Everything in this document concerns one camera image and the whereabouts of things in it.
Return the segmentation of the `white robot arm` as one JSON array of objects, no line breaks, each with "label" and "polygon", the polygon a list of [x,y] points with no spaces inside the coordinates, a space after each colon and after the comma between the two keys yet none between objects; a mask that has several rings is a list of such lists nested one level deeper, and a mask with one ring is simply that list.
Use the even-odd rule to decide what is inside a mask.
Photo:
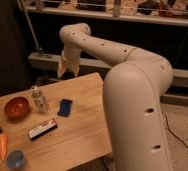
[{"label": "white robot arm", "polygon": [[93,37],[85,23],[66,25],[59,36],[59,75],[78,73],[82,52],[112,67],[103,83],[103,108],[116,171],[173,171],[160,105],[173,80],[169,61],[139,47]]}]

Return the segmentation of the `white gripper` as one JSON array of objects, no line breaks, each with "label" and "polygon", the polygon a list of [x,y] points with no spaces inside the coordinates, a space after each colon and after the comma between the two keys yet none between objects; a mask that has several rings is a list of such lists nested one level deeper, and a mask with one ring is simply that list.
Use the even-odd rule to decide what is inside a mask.
[{"label": "white gripper", "polygon": [[79,75],[81,51],[78,48],[64,48],[61,54],[61,62],[58,63],[57,75],[59,78],[67,71],[67,67],[73,66],[74,76]]}]

